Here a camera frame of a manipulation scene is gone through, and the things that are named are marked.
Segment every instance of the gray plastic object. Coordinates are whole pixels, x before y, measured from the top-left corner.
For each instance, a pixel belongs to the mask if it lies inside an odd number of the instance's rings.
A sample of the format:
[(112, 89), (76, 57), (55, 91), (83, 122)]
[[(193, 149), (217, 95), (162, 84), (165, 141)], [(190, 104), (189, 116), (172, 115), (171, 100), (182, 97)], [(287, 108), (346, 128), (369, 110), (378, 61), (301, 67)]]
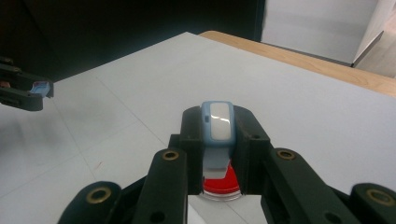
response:
[(202, 130), (205, 145), (204, 177), (222, 179), (235, 145), (233, 104), (225, 101), (202, 103)]

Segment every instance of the dark background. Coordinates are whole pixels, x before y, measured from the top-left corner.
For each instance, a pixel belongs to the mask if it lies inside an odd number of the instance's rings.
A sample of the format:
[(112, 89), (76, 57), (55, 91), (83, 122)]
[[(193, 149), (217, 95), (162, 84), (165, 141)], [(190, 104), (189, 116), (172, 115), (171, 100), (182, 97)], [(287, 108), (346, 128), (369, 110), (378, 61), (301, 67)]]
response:
[(260, 41), (264, 0), (0, 0), (0, 55), (59, 81), (184, 32)]

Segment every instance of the table surface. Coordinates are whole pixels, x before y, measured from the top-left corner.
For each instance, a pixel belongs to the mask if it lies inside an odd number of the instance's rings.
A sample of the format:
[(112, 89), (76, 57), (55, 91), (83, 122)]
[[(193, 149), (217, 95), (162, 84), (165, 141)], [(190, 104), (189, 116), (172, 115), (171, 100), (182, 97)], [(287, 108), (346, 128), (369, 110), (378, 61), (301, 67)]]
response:
[[(179, 133), (182, 112), (208, 100), (251, 110), (275, 147), (302, 154), (332, 187), (396, 189), (396, 99), (367, 90), (391, 82), (346, 68), (362, 88), (319, 75), (345, 68), (324, 64), (219, 33), (183, 34), (55, 83), (43, 111), (1, 105), (0, 223), (55, 223), (92, 182), (135, 182)], [(191, 223), (265, 223), (257, 196), (189, 203), (202, 218)]]

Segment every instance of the white table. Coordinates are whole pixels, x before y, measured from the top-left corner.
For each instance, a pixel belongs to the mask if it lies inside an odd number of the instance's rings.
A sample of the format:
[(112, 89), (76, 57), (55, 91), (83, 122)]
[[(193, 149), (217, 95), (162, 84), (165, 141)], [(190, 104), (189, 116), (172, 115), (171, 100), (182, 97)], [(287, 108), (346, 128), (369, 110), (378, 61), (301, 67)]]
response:
[[(330, 186), (396, 190), (395, 98), (183, 34), (56, 83), (41, 112), (0, 106), (0, 223), (54, 223), (92, 182), (128, 186), (207, 100), (251, 110)], [(265, 223), (257, 196), (189, 203), (206, 223)]]

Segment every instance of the red plastic part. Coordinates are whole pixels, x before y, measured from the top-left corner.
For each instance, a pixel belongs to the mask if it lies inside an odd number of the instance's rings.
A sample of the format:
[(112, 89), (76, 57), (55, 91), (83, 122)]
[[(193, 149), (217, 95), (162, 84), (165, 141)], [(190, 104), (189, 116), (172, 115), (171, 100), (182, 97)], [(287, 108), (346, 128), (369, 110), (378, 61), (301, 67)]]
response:
[(220, 195), (237, 192), (239, 185), (231, 163), (228, 165), (227, 174), (223, 179), (205, 179), (204, 190)]

